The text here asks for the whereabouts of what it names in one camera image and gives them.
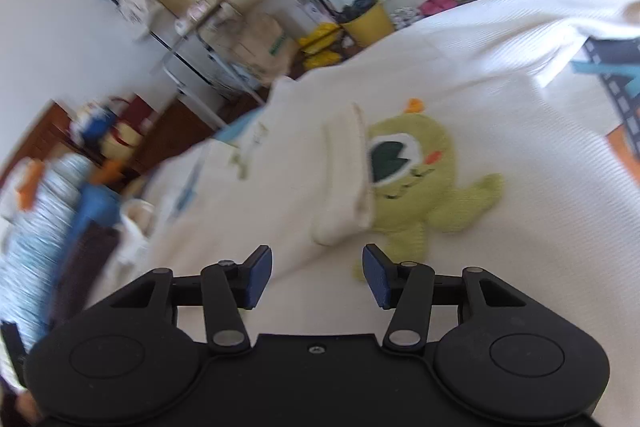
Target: white wall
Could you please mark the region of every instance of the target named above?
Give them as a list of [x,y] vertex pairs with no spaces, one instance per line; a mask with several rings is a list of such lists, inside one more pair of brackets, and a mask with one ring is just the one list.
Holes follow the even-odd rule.
[[175,94],[149,71],[164,48],[134,43],[105,0],[0,0],[0,162],[50,99],[68,108],[136,92],[155,108]]

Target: white bed sheet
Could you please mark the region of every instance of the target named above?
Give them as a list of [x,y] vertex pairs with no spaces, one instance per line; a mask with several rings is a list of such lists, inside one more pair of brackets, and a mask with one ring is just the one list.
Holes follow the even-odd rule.
[[[258,125],[269,130],[253,155],[257,168],[237,180],[228,167],[232,149],[215,141],[201,146],[198,155],[206,150],[208,159],[192,206],[161,225],[138,273],[154,266],[198,273],[220,259],[241,261],[250,245],[268,243],[275,277],[256,310],[245,315],[253,338],[382,335],[390,312],[375,306],[351,266],[364,244],[382,246],[383,240],[362,234],[331,249],[305,240],[325,167],[320,162],[308,184],[293,187],[292,165],[314,153],[322,122],[336,108],[355,102],[371,124],[399,114],[409,98],[421,98],[425,113],[454,139],[460,185],[488,172],[501,172],[506,181],[504,199],[476,226],[431,234],[427,263],[449,275],[482,266],[593,335],[611,364],[596,419],[606,427],[640,425],[638,187],[602,136],[540,95],[587,36],[639,37],[638,3],[484,0],[402,30],[344,65],[313,71],[297,83],[279,81],[247,131],[251,136]],[[171,178],[171,165],[164,179]],[[293,192],[289,199],[278,199],[287,191]],[[105,295],[121,283],[100,291]],[[200,312],[181,312],[180,327],[202,339]],[[451,310],[437,310],[430,337],[454,324]]]

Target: green stuffed dinosaur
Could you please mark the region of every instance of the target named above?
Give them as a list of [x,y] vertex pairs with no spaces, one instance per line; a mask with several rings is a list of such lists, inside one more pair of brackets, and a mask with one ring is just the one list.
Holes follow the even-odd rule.
[[457,188],[456,154],[447,131],[418,111],[369,128],[374,184],[373,230],[388,238],[385,253],[396,263],[424,259],[426,227],[441,232],[466,229],[502,197],[501,174],[488,174]]

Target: plush toy eye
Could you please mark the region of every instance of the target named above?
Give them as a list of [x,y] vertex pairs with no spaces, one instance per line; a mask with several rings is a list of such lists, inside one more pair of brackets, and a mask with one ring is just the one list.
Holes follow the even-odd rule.
[[376,136],[369,143],[369,157],[373,184],[393,183],[409,174],[411,167],[420,165],[420,144],[406,133]]

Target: yellow bucket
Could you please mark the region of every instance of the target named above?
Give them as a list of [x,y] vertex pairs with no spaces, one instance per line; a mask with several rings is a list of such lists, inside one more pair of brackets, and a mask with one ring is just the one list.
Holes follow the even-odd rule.
[[363,48],[391,35],[395,30],[381,2],[375,3],[357,19],[343,23],[342,27]]

